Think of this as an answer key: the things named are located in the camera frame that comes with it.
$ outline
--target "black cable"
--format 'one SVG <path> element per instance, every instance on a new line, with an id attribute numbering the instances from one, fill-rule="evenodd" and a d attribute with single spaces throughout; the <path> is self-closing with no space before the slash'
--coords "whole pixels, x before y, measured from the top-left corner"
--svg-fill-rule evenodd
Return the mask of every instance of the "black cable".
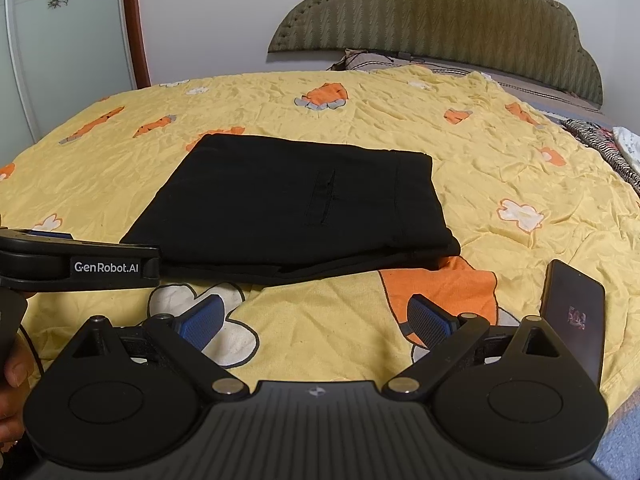
<path id="1" fill-rule="evenodd" d="M 27 345 L 29 345 L 31 353 L 33 354 L 33 358 L 35 359 L 36 364 L 38 365 L 38 371 L 40 372 L 40 377 L 42 378 L 44 376 L 44 368 L 42 366 L 42 361 L 40 360 L 40 356 L 36 352 L 36 347 L 33 345 L 33 341 L 31 340 L 31 338 L 29 337 L 29 334 L 27 334 L 27 331 L 24 329 L 22 325 L 20 325 L 20 332 L 22 332 L 22 335 L 27 340 Z"/>

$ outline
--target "blue gripper pad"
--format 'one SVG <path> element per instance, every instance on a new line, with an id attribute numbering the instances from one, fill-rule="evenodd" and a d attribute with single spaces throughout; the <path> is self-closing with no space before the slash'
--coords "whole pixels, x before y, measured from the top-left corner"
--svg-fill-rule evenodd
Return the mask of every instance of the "blue gripper pad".
<path id="1" fill-rule="evenodd" d="M 225 303 L 211 294 L 175 319 L 174 330 L 199 351 L 203 351 L 225 322 Z"/>
<path id="2" fill-rule="evenodd" d="M 421 294 L 414 294 L 409 300 L 406 317 L 415 335 L 429 350 L 460 328 L 456 316 L 452 316 Z"/>

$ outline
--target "fingernail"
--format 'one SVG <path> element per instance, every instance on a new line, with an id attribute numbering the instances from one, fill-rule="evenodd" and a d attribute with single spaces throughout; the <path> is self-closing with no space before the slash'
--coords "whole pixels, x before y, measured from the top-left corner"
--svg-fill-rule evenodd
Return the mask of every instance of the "fingernail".
<path id="1" fill-rule="evenodd" d="M 23 363 L 15 365 L 11 370 L 11 374 L 13 376 L 12 386 L 14 388 L 20 386 L 26 380 L 27 373 L 27 367 Z"/>

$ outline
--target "white fabric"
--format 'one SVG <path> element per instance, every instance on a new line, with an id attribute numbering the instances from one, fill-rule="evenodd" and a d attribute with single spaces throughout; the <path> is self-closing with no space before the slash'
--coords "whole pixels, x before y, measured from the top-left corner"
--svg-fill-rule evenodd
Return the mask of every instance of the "white fabric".
<path id="1" fill-rule="evenodd" d="M 622 126 L 616 126 L 613 128 L 613 138 L 622 156 L 640 174 L 640 136 Z"/>

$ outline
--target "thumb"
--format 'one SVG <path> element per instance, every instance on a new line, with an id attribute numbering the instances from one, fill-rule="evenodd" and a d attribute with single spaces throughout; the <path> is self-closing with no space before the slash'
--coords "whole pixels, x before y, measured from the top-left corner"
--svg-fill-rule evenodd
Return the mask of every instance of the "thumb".
<path id="1" fill-rule="evenodd" d="M 20 386 L 33 373 L 34 362 L 27 343 L 16 336 L 14 346 L 4 364 L 4 376 L 13 388 Z"/>

